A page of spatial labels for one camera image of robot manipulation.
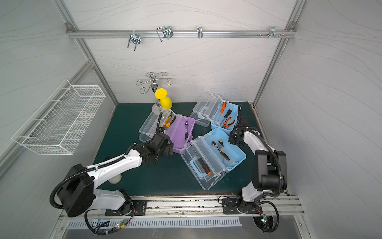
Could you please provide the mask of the purple toolbox clear lid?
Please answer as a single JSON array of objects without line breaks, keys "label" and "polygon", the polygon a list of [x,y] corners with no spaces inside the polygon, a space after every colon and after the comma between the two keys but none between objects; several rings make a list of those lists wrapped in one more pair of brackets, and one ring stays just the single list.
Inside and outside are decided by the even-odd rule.
[{"label": "purple toolbox clear lid", "polygon": [[[174,114],[177,117],[169,128],[163,129],[164,121],[170,114]],[[192,133],[196,124],[196,120],[194,118],[186,117],[181,114],[177,114],[172,110],[154,106],[152,108],[152,112],[139,130],[139,140],[142,142],[150,140],[156,132],[158,122],[160,123],[159,129],[162,130],[164,134],[168,135],[170,140],[173,142],[174,153],[180,154],[186,144],[193,139]]]}]

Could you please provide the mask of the small blue toolbox clear lid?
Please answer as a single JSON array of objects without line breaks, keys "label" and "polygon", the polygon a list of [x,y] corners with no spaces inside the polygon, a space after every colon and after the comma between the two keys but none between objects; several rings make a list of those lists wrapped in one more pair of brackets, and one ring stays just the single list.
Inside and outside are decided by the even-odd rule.
[{"label": "small blue toolbox clear lid", "polygon": [[[223,102],[227,102],[227,105],[224,113],[221,113],[220,110]],[[232,109],[232,113],[228,118],[232,117],[235,119],[235,123],[229,128],[223,128],[223,122],[226,121],[224,116],[229,109]],[[194,118],[200,126],[207,127],[210,125],[212,129],[219,128],[227,135],[230,135],[238,123],[238,110],[238,105],[223,100],[218,94],[205,91],[194,106],[191,118]]]}]

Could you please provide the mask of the large blue toolbox clear lid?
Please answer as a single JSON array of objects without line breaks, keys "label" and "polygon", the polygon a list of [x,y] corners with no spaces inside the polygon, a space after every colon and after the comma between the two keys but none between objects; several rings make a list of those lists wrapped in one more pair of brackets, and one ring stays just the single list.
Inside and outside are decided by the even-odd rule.
[{"label": "large blue toolbox clear lid", "polygon": [[[188,142],[181,151],[181,157],[198,181],[201,188],[205,191],[210,190],[214,185],[221,181],[227,173],[231,172],[241,162],[246,159],[246,154],[236,145],[228,142],[229,135],[223,130],[216,128],[196,139]],[[220,143],[224,152],[230,158],[225,160],[211,144],[212,141]],[[202,157],[211,170],[211,175],[206,175],[198,158]]]}]

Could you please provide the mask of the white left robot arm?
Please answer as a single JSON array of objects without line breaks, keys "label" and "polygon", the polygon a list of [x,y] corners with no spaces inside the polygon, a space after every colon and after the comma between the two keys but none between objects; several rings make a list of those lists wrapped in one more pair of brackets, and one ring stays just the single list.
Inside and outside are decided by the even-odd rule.
[{"label": "white left robot arm", "polygon": [[51,192],[49,202],[52,207],[63,209],[70,218],[88,210],[112,210],[122,216],[132,211],[130,196],[122,189],[109,191],[99,187],[111,179],[118,179],[122,173],[145,163],[155,163],[159,156],[171,156],[174,144],[162,132],[154,134],[147,142],[133,144],[128,150],[102,163],[72,166]]}]

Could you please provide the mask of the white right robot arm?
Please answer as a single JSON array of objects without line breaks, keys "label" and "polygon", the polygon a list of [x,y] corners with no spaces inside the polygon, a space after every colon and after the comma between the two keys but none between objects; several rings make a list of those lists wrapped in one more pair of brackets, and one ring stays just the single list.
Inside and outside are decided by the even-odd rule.
[{"label": "white right robot arm", "polygon": [[251,182],[237,195],[236,205],[260,204],[265,197],[277,198],[287,188],[287,156],[271,147],[261,134],[238,116],[237,124],[229,135],[229,143],[248,146],[254,154]]}]

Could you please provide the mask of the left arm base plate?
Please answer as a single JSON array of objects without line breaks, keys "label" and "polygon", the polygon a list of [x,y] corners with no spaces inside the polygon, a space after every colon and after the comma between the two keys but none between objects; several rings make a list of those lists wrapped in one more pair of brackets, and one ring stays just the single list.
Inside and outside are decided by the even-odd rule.
[{"label": "left arm base plate", "polygon": [[132,200],[123,204],[118,210],[106,209],[105,216],[145,216],[147,209],[147,200]]}]

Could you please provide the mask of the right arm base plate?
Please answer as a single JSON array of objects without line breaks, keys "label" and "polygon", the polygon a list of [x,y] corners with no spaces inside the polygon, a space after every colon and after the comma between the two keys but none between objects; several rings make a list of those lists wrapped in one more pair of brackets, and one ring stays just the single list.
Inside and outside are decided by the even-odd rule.
[{"label": "right arm base plate", "polygon": [[225,215],[247,215],[247,214],[261,214],[262,208],[255,204],[237,199],[223,197],[219,199],[219,203],[222,205],[222,212]]}]

